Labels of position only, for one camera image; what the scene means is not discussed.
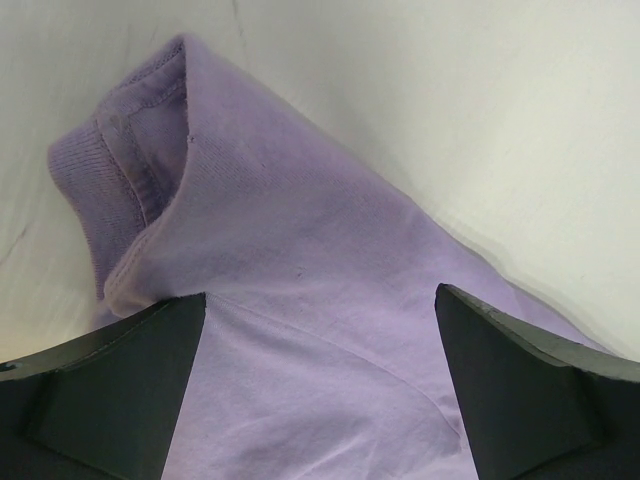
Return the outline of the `purple t-shirt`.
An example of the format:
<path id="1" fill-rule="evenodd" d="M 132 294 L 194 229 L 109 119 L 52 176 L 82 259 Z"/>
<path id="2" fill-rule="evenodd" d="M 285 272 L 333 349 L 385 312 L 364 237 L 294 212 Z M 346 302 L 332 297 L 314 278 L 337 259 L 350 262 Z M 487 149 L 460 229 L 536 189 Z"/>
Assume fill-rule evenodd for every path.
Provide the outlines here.
<path id="1" fill-rule="evenodd" d="M 409 197 L 180 35 L 49 152 L 106 325 L 206 297 L 167 479 L 472 479 L 434 311 L 454 284 L 587 344 Z"/>

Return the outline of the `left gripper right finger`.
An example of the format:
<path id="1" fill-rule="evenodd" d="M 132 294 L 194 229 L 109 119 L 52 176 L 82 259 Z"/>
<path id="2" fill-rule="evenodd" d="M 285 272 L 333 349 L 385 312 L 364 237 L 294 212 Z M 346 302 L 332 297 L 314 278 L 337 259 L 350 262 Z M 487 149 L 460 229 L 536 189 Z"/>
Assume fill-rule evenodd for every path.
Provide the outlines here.
<path id="1" fill-rule="evenodd" d="M 639 476 L 639 365 L 453 286 L 435 311 L 479 478 Z"/>

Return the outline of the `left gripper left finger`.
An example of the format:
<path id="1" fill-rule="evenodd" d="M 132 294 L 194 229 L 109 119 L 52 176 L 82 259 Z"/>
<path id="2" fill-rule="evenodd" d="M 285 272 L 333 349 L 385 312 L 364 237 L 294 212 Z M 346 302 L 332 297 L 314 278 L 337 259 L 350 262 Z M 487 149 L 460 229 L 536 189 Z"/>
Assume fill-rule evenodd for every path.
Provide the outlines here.
<path id="1" fill-rule="evenodd" d="M 205 298 L 131 317 L 1 365 L 4 479 L 161 478 Z"/>

